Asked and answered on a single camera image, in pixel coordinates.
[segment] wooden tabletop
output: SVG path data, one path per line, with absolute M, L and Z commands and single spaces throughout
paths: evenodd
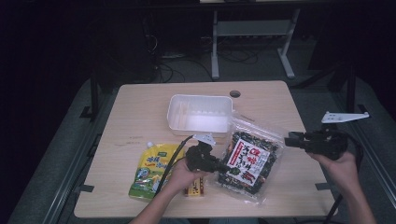
M 139 158 L 147 142 L 179 144 L 186 136 L 170 132 L 166 114 L 175 94 L 230 96 L 233 109 L 240 114 L 264 119 L 288 131 L 304 132 L 304 125 L 282 81 L 210 82 L 183 84 L 125 85 L 120 88 L 96 150 L 85 185 L 75 208 L 77 217 L 135 217 L 146 202 L 128 196 Z M 221 155 L 224 139 L 217 138 L 213 149 Z M 262 206 L 245 204 L 224 193 L 223 189 L 205 186 L 205 196 L 186 198 L 177 195 L 165 217 L 301 217 L 326 216 L 334 202 L 327 189 L 319 164 L 302 149 L 286 148 L 279 169 L 266 183 L 266 201 Z

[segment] plastic bag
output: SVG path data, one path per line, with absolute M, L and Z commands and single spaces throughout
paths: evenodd
M 222 159 L 231 170 L 218 173 L 216 184 L 245 202 L 263 203 L 266 183 L 285 147 L 286 133 L 268 122 L 233 113 L 230 141 Z
M 174 155 L 178 145 L 160 144 L 146 149 L 140 157 L 134 183 L 130 187 L 129 196 L 133 198 L 152 199 L 160 184 L 163 173 Z M 176 157 L 176 161 L 183 158 L 183 150 Z

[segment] green and yellow package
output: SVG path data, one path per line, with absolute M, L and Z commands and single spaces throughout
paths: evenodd
M 163 173 L 177 148 L 178 145 L 159 144 L 151 146 L 143 152 L 134 176 L 134 183 L 129 189 L 130 197 L 140 199 L 152 199 L 154 197 Z M 184 151 L 181 150 L 176 161 L 183 156 Z

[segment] person's left hand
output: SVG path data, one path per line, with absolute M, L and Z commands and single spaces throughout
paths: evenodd
M 166 186 L 181 191 L 187 188 L 195 179 L 209 175 L 211 173 L 204 171 L 190 171 L 187 167 L 187 160 L 181 159 L 172 168 L 172 174 Z

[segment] person's arm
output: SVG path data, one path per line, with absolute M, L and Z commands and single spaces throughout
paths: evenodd
M 349 152 L 337 161 L 332 161 L 325 156 L 308 153 L 328 171 L 335 185 L 346 200 L 351 224 L 375 224 L 373 212 L 361 189 L 355 157 Z
M 169 181 L 157 196 L 135 217 L 130 224 L 145 223 L 156 224 L 160 221 L 163 213 L 172 199 L 187 188 L 195 179 L 207 175 L 207 172 L 191 172 L 186 164 L 186 159 L 182 159 L 175 164 Z

